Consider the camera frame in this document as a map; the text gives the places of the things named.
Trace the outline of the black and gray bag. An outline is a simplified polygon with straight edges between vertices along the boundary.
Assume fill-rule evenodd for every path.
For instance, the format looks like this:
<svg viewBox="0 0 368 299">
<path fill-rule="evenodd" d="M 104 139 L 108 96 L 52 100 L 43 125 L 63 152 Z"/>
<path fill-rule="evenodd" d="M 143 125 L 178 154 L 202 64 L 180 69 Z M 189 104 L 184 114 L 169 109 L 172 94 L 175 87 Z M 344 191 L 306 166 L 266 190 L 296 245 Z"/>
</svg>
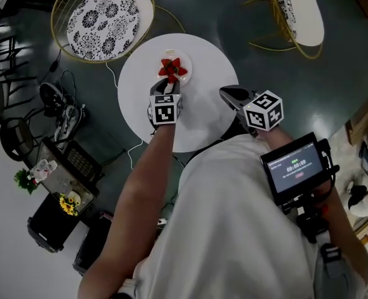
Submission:
<svg viewBox="0 0 368 299">
<path fill-rule="evenodd" d="M 72 79 L 73 95 L 66 92 L 62 86 L 62 78 L 69 74 Z M 73 73 L 64 70 L 59 78 L 59 84 L 41 83 L 40 98 L 44 104 L 44 115 L 56 117 L 54 143 L 62 150 L 65 144 L 73 140 L 78 128 L 85 122 L 87 114 L 85 104 L 79 106 L 77 89 Z"/>
</svg>

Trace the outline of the round floral cushion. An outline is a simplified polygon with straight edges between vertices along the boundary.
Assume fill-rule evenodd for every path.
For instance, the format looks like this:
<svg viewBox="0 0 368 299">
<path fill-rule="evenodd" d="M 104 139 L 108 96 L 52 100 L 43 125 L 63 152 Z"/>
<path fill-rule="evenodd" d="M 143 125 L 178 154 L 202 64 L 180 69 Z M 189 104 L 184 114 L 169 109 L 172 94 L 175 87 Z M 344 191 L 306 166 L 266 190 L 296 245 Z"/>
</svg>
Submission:
<svg viewBox="0 0 368 299">
<path fill-rule="evenodd" d="M 278 0 L 281 11 L 283 12 L 285 21 L 294 38 L 297 36 L 296 31 L 296 17 L 293 11 L 293 5 L 291 0 Z"/>
<path fill-rule="evenodd" d="M 78 57 L 107 61 L 132 44 L 139 24 L 134 0 L 83 0 L 70 16 L 67 39 Z"/>
</svg>

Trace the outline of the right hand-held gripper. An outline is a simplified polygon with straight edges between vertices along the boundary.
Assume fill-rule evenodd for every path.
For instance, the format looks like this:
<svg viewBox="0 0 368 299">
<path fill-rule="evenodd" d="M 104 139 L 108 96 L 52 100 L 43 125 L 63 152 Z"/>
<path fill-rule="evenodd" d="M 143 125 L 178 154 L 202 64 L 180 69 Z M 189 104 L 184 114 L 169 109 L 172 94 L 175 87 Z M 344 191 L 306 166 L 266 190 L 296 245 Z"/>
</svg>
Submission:
<svg viewBox="0 0 368 299">
<path fill-rule="evenodd" d="M 269 90 L 257 94 L 239 85 L 227 85 L 219 89 L 219 94 L 250 133 L 270 131 L 283 120 L 283 101 Z"/>
</svg>

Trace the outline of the black monitor screen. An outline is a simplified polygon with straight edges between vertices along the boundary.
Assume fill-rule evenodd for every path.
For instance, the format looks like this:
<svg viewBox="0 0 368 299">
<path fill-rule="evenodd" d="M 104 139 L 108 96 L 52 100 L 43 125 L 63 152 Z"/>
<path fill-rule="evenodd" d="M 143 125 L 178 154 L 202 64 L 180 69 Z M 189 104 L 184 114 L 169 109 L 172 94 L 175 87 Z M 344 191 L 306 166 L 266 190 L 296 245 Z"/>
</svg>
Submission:
<svg viewBox="0 0 368 299">
<path fill-rule="evenodd" d="M 311 132 L 260 157 L 275 204 L 284 210 L 319 203 L 336 181 L 339 165 L 333 163 L 327 139 Z"/>
</svg>

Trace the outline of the black glass-top side table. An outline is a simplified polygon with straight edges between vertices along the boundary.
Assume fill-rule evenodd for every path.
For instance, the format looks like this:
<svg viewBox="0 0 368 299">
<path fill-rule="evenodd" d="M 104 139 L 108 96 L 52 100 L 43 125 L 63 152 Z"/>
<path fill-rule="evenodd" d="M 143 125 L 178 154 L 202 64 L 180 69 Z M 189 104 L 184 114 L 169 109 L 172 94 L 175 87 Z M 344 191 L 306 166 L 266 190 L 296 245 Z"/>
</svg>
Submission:
<svg viewBox="0 0 368 299">
<path fill-rule="evenodd" d="M 79 194 L 81 204 L 77 207 L 77 211 L 81 214 L 95 201 L 99 195 L 99 190 L 96 185 L 93 186 L 82 180 L 80 175 L 68 164 L 64 157 L 65 149 L 60 150 L 49 138 L 42 140 L 38 160 L 55 160 L 58 164 L 57 169 L 43 180 L 42 184 L 52 194 L 67 195 L 70 191 Z"/>
</svg>

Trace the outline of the green leafy plant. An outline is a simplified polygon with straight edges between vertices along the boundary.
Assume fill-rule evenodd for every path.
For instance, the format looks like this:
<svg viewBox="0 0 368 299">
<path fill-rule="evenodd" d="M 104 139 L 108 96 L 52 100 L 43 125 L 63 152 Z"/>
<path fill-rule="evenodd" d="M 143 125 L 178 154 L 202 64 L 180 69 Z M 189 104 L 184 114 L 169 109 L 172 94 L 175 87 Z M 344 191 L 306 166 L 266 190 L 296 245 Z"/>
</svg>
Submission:
<svg viewBox="0 0 368 299">
<path fill-rule="evenodd" d="M 24 168 L 14 175 L 14 181 L 19 188 L 26 190 L 29 195 L 31 195 L 38 187 L 38 184 L 36 184 L 30 177 L 29 171 Z"/>
</svg>

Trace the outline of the round white table gold legs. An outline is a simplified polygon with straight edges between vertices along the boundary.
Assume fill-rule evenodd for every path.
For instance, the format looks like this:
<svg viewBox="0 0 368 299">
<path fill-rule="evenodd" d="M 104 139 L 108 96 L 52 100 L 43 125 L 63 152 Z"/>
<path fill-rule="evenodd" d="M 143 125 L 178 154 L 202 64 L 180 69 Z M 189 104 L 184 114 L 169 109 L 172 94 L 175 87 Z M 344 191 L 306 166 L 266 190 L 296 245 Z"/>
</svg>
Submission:
<svg viewBox="0 0 368 299">
<path fill-rule="evenodd" d="M 183 110 L 176 124 L 173 151 L 197 151 L 219 139 L 235 118 L 219 89 L 236 85 L 237 75 L 224 53 L 210 42 L 189 34 L 166 34 L 139 46 L 118 79 L 120 110 L 131 130 L 148 143 L 153 132 L 147 116 L 149 91 L 158 80 L 156 61 L 166 49 L 181 50 L 192 62 L 191 78 L 181 87 Z"/>
</svg>

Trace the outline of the person's white shirt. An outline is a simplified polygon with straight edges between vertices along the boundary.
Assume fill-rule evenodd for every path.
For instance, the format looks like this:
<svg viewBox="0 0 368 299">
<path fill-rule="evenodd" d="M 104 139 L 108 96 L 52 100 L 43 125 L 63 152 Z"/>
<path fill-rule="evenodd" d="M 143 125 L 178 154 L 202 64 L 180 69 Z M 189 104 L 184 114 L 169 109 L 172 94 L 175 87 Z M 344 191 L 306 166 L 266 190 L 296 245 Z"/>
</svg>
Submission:
<svg viewBox="0 0 368 299">
<path fill-rule="evenodd" d="M 257 186 L 266 183 L 264 141 L 238 135 L 194 157 L 182 172 L 171 217 L 137 264 L 135 299 L 253 299 L 223 291 L 255 250 L 263 223 Z"/>
</svg>

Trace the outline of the person's left forearm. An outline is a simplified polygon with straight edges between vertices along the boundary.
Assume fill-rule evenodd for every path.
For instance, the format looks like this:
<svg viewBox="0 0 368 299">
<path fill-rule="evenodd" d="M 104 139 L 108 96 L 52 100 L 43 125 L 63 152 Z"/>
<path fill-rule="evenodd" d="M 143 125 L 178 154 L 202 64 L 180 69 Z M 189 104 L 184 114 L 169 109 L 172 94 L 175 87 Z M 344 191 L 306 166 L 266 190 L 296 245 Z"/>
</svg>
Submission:
<svg viewBox="0 0 368 299">
<path fill-rule="evenodd" d="M 149 255 L 164 205 L 175 130 L 175 125 L 160 126 L 128 176 L 103 250 L 83 276 L 78 299 L 110 299 Z"/>
</svg>

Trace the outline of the potted yellow sunflowers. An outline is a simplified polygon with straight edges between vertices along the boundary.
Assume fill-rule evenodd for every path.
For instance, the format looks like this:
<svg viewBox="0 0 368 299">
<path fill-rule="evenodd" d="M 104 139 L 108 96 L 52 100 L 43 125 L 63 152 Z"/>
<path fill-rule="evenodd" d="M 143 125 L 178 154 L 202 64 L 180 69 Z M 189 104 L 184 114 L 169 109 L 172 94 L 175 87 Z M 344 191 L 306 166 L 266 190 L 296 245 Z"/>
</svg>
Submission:
<svg viewBox="0 0 368 299">
<path fill-rule="evenodd" d="M 81 197 L 74 191 L 70 191 L 67 195 L 59 195 L 59 204 L 61 209 L 70 216 L 78 216 L 77 207 L 81 204 Z"/>
</svg>

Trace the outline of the black round chair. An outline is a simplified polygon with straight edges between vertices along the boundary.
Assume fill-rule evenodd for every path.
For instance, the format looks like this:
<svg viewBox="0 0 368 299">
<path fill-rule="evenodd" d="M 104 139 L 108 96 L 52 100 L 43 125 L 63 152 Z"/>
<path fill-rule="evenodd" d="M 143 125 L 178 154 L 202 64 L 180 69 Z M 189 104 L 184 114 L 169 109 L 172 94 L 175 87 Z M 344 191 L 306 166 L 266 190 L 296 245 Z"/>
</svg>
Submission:
<svg viewBox="0 0 368 299">
<path fill-rule="evenodd" d="M 31 118 L 6 118 L 0 126 L 0 141 L 4 152 L 17 162 L 24 161 L 39 147 L 43 135 L 34 136 L 30 129 Z"/>
</svg>

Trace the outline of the person's right forearm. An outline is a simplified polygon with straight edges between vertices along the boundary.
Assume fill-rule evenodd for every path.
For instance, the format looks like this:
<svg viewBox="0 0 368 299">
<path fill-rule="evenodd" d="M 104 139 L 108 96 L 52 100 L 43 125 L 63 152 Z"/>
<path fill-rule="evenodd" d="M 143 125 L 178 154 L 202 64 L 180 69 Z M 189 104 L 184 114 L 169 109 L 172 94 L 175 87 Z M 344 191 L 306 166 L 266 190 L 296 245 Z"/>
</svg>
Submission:
<svg viewBox="0 0 368 299">
<path fill-rule="evenodd" d="M 280 129 L 261 132 L 270 151 L 293 140 Z M 223 291 L 253 299 L 362 299 L 368 254 L 354 234 L 333 186 L 319 203 L 284 210 L 268 181 L 257 186 L 256 213 L 263 218 L 255 250 Z"/>
</svg>

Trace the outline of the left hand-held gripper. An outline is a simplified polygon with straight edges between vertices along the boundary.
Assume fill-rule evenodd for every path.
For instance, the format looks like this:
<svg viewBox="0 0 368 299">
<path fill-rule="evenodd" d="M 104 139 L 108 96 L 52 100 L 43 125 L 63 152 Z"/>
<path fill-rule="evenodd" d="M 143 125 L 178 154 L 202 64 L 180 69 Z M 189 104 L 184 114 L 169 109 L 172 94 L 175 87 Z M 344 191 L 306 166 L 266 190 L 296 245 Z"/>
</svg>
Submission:
<svg viewBox="0 0 368 299">
<path fill-rule="evenodd" d="M 176 81 L 171 94 L 163 95 L 169 80 L 164 78 L 157 81 L 150 89 L 148 118 L 153 125 L 176 124 L 182 110 L 182 95 L 180 81 Z"/>
</svg>

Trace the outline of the white plate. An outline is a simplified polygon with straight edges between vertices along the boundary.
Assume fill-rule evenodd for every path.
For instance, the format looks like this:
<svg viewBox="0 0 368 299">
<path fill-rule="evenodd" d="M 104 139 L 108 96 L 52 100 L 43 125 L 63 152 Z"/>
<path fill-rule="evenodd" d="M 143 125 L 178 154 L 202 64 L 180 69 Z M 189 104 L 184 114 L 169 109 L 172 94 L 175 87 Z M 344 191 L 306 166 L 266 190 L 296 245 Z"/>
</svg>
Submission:
<svg viewBox="0 0 368 299">
<path fill-rule="evenodd" d="M 176 58 L 180 58 L 181 61 L 181 66 L 182 68 L 187 70 L 187 74 L 183 75 L 183 76 L 178 76 L 177 71 L 178 71 L 178 67 L 175 67 L 172 65 L 172 61 Z M 157 73 L 157 79 L 161 80 L 164 78 L 168 78 L 168 76 L 159 76 L 158 72 L 161 68 L 163 68 L 163 65 L 161 63 L 161 59 L 170 59 L 171 63 L 168 67 L 165 67 L 167 69 L 167 71 L 169 72 L 169 75 L 175 75 L 179 81 L 181 86 L 184 86 L 191 78 L 192 75 L 192 62 L 191 59 L 189 58 L 189 56 L 184 53 L 181 50 L 178 49 L 166 49 L 164 50 L 159 59 L 157 59 L 156 63 L 158 64 L 158 69 L 156 71 Z"/>
</svg>

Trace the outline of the white seat cushion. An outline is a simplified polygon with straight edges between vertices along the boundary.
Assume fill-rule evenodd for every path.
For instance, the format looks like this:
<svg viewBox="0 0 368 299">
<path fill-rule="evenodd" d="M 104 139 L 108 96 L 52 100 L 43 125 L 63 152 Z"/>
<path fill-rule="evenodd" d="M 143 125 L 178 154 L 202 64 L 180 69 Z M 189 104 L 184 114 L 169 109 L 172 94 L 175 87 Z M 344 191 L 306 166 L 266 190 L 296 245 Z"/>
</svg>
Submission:
<svg viewBox="0 0 368 299">
<path fill-rule="evenodd" d="M 139 27 L 133 42 L 123 52 L 123 55 L 129 54 L 130 51 L 139 46 L 140 42 L 147 34 L 154 17 L 154 9 L 151 0 L 134 0 L 134 2 L 139 9 Z"/>
<path fill-rule="evenodd" d="M 316 0 L 290 0 L 295 22 L 295 41 L 300 45 L 315 47 L 324 40 L 324 24 Z"/>
</svg>

